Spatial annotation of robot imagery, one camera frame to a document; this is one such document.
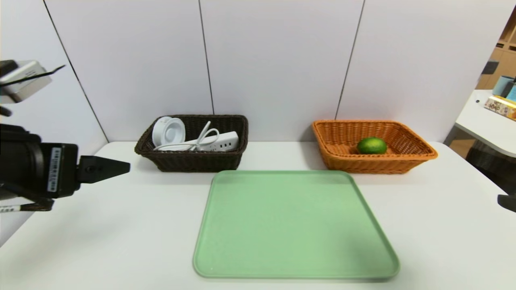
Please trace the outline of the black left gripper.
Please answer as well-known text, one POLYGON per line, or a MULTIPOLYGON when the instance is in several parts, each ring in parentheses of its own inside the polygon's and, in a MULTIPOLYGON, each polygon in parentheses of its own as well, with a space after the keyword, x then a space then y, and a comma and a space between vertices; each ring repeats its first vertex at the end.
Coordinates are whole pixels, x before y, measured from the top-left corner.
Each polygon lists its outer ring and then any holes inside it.
POLYGON ((31 193, 57 199, 71 196, 77 183, 93 184, 129 173, 131 164, 98 156, 81 156, 76 169, 78 147, 68 143, 43 143, 35 134, 1 135, 1 183, 8 196, 31 193))

